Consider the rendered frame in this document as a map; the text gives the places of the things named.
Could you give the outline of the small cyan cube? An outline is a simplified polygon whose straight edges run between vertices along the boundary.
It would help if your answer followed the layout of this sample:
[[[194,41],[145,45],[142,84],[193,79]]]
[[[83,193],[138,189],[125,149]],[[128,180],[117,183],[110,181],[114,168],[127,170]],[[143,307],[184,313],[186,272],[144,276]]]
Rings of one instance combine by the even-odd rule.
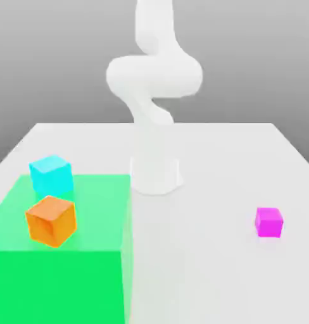
[[[40,196],[60,196],[73,190],[72,166],[57,155],[47,156],[29,164],[30,177]]]

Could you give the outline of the small orange cube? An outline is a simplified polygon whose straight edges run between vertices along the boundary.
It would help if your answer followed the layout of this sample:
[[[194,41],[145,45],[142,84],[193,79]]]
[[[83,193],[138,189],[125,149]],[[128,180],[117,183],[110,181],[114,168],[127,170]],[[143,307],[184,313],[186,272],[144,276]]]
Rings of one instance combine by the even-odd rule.
[[[74,202],[46,196],[26,210],[30,238],[58,248],[77,230]]]

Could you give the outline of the small magenta cube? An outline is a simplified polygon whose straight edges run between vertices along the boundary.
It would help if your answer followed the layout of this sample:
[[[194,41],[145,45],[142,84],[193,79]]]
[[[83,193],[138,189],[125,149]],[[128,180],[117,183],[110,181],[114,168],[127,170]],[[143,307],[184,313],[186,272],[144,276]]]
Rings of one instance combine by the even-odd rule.
[[[255,228],[259,237],[280,238],[284,224],[278,208],[257,208]]]

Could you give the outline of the large green box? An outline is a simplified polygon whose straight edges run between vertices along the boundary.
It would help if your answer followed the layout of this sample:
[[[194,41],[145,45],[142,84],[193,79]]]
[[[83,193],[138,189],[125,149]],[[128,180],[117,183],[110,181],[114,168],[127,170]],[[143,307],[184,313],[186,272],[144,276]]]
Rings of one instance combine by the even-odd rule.
[[[39,201],[22,175],[0,204],[0,324],[129,324],[133,238],[130,177],[76,175],[64,198],[77,231],[52,248],[29,237]]]

